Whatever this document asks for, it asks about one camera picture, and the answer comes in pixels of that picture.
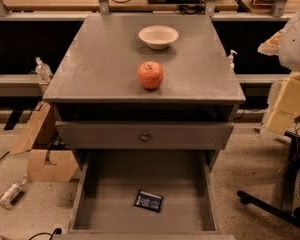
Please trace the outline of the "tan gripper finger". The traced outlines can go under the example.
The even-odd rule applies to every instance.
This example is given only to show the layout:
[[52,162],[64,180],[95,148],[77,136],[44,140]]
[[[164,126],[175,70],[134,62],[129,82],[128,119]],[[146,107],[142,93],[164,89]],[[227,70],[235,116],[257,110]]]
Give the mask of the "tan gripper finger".
[[272,84],[262,124],[266,130],[283,134],[300,116],[300,72]]

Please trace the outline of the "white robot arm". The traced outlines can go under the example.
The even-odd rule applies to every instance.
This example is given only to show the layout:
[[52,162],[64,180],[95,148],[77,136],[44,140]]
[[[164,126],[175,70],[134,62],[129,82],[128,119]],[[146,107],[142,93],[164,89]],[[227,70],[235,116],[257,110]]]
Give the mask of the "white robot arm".
[[285,26],[258,47],[265,55],[277,55],[291,73],[271,85],[263,127],[283,134],[300,115],[300,8]]

